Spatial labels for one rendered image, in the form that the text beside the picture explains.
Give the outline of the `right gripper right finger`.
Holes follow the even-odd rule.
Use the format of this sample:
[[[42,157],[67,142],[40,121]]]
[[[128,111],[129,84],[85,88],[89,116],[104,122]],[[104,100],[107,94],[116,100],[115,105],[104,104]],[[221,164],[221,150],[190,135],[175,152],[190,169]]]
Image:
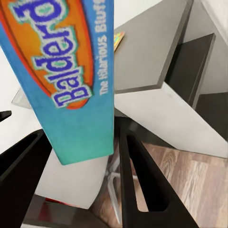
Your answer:
[[[119,127],[123,228],[199,228],[138,135]],[[130,158],[149,212],[138,210]]]

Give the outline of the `jigsaw puzzle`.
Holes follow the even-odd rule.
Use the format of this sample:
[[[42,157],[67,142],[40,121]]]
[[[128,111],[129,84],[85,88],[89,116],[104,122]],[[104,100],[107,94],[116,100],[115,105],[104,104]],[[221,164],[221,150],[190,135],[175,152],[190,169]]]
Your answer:
[[[120,34],[114,35],[114,50],[118,46],[118,44],[119,44],[119,42],[120,42],[120,40],[122,39],[123,36],[124,36],[124,33],[120,33]]]

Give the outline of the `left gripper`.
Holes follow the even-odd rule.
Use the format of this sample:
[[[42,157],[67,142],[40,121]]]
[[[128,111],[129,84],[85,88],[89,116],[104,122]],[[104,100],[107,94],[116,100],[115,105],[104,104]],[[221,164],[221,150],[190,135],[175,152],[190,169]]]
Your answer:
[[[5,120],[6,118],[10,117],[12,115],[12,111],[8,110],[8,111],[1,111],[0,112],[0,122]]]

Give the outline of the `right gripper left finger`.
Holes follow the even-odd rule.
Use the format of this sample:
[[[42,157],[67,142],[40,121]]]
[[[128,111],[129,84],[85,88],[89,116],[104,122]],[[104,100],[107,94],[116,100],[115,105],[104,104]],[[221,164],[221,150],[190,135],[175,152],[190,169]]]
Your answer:
[[[0,154],[0,228],[20,228],[52,145],[43,129]]]

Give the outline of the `board game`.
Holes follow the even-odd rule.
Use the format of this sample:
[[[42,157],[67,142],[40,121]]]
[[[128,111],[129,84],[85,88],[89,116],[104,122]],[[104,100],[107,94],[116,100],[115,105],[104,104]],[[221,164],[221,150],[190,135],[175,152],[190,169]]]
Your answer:
[[[114,0],[0,0],[0,46],[61,165],[114,154]]]

